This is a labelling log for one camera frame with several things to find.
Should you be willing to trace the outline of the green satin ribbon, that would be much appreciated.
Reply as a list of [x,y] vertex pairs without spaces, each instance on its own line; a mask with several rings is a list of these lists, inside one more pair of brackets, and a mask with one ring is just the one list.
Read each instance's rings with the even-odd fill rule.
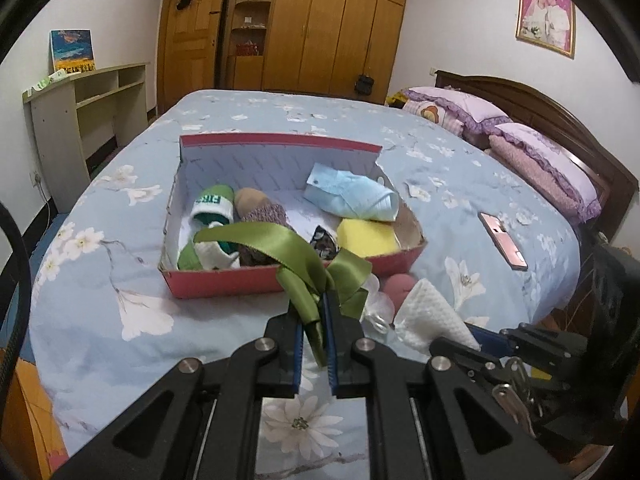
[[[231,242],[258,247],[248,232],[248,225],[242,222],[201,230],[195,234],[194,242]],[[303,322],[314,358],[319,366],[326,367],[328,352],[324,345],[329,342],[329,331],[321,326],[321,296],[333,292],[341,314],[358,321],[367,298],[362,285],[372,273],[372,263],[346,249],[325,263],[303,237],[280,226],[268,236],[260,250],[280,264],[277,281]]]

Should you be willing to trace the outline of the pink round sponge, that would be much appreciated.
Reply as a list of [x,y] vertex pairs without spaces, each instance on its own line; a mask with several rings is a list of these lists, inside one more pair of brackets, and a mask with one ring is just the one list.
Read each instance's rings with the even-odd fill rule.
[[390,298],[394,310],[398,311],[414,286],[416,286],[416,279],[412,275],[394,274],[386,280],[382,292]]

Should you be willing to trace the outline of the black hanging bag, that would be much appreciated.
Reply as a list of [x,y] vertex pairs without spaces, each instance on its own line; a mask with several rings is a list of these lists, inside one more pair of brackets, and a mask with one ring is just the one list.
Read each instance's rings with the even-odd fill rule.
[[360,74],[356,79],[354,90],[358,94],[358,96],[370,96],[370,94],[372,93],[373,85],[373,78],[365,74]]

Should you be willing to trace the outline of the clear plastic wrap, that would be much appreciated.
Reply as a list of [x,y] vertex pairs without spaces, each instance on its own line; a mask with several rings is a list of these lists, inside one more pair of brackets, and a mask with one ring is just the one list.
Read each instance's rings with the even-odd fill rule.
[[395,306],[390,296],[380,289],[380,281],[371,273],[362,288],[367,298],[360,315],[361,322],[368,322],[378,333],[387,334],[392,328]]

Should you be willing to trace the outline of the front purple pillow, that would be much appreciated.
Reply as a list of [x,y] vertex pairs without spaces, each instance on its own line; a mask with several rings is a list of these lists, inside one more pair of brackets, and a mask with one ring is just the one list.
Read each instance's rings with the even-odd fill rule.
[[536,188],[565,218],[586,223],[600,216],[596,188],[559,144],[518,122],[496,125],[488,141],[491,154]]

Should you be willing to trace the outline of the grey purple knitted cloth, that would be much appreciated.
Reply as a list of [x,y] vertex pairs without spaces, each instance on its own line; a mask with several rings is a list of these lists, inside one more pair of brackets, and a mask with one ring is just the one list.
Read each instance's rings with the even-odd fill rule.
[[292,230],[288,223],[288,215],[284,207],[277,203],[270,203],[255,209],[245,218],[240,219],[248,225],[248,232],[254,236],[258,247],[240,245],[241,266],[271,266],[277,262],[270,255],[262,252],[260,248],[265,245],[269,235],[277,232],[277,226]]

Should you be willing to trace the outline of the light blue cloth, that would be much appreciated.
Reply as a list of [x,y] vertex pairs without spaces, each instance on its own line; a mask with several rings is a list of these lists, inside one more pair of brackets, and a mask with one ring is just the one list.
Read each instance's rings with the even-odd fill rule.
[[306,181],[305,200],[346,219],[394,222],[399,214],[398,194],[366,176],[336,170],[316,162]]

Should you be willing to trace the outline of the dark patterned cloth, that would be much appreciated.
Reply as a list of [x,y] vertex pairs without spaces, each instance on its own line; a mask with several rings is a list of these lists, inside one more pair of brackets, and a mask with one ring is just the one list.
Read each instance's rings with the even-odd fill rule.
[[322,226],[317,226],[314,229],[309,245],[314,248],[314,252],[323,261],[333,260],[340,251],[334,236]]

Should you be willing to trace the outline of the yellow black cushion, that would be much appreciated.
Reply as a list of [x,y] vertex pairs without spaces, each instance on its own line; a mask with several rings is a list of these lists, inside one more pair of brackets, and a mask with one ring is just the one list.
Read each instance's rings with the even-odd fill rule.
[[385,105],[402,110],[409,101],[410,96],[408,96],[408,89],[401,89],[389,96],[386,96]]

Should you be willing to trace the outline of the white textured cloth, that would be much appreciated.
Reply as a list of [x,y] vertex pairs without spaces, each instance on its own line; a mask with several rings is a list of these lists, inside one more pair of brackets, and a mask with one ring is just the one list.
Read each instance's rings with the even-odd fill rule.
[[410,290],[394,318],[394,326],[403,344],[426,356],[431,343],[439,337],[480,351],[480,344],[465,322],[427,278],[417,281]]

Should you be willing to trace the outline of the rear purple cartoon pillow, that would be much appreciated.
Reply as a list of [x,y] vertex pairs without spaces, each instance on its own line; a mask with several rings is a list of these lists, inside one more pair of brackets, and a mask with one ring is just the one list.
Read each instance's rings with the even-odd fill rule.
[[438,87],[408,89],[410,101],[403,110],[434,122],[456,136],[491,134],[511,121],[506,112],[479,96]]

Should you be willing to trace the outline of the wooden wardrobe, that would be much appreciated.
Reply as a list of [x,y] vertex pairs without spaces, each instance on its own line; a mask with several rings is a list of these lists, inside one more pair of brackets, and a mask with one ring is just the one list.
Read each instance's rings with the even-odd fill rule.
[[[384,102],[406,0],[227,0],[220,83]],[[358,96],[360,74],[374,79]]]

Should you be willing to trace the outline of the yellow sponge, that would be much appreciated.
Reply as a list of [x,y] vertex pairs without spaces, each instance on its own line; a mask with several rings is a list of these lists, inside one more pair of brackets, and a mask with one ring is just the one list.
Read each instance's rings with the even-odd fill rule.
[[387,223],[343,219],[336,230],[337,246],[360,258],[394,254],[400,245],[394,229]]

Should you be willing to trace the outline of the pink smartphone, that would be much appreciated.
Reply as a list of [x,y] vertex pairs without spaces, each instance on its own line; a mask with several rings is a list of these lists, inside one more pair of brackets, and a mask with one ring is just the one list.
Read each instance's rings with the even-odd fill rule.
[[510,234],[506,232],[506,228],[500,219],[491,214],[486,214],[486,212],[480,212],[478,218],[510,268],[512,270],[527,271],[528,264],[523,254],[510,237]]

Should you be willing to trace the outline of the blue floral bed sheet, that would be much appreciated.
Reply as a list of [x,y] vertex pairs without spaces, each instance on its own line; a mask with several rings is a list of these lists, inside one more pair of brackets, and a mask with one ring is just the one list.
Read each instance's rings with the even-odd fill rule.
[[495,159],[357,101],[197,91],[93,180],[29,333],[60,479],[369,479],[363,394],[333,392],[322,295],[394,363],[433,324],[536,323],[573,296],[572,222]]

